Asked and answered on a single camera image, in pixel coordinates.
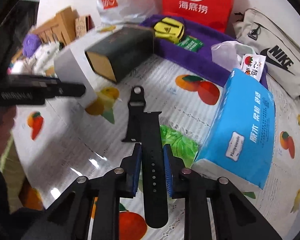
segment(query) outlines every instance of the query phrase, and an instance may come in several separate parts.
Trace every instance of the hand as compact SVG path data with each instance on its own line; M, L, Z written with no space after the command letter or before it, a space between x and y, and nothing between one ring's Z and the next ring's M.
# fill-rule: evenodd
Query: hand
M16 116L16 106L11 106L2 116L2 124L0 124L0 156L7 147L7 142L11 136L10 130L14 126L13 118Z

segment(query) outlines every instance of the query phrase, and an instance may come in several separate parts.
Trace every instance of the black swoosh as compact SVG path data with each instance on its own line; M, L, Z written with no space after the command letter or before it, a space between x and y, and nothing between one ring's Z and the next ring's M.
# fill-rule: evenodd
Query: black swoosh
M287 67L282 66L282 65L279 64L278 62L276 62L276 61L274 61L273 59L271 59L271 58L268 57L267 52L268 52L269 49L270 49L270 48L264 49L263 51L260 52L260 55L266 56L266 62L268 62L268 63L270 63L270 64L272 64L272 65L275 65L275 66L277 66L277 67L279 67L279 68L281 68L281 69L283 69L283 70L285 70L285 71L288 71L289 73L291 73L292 75L294 75L291 71L288 70Z

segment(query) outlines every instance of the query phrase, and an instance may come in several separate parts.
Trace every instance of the wooden headboard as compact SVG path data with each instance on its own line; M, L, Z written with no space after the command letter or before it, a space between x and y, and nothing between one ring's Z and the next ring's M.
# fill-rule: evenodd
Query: wooden headboard
M31 33L37 34L42 43L60 41L67 46L75 39L75 18L75 13L71 7L67 7L57 12L54 18L46 21Z

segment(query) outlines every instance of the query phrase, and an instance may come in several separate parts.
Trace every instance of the white plastic bag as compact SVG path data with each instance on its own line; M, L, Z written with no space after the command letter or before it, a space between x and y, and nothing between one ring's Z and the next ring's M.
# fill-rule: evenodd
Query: white plastic bag
M154 0L97 0L97 7L106 24L140 23L158 13Z
M211 46L212 61L229 70L241 69L242 57L245 54L256 54L253 48L237 41L225 41Z

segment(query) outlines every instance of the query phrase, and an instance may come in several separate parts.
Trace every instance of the black box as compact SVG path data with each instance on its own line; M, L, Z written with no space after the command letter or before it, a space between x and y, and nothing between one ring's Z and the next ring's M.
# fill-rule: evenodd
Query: black box
M123 27L92 45L85 54L95 73L118 83L153 54L153 40L151 29Z

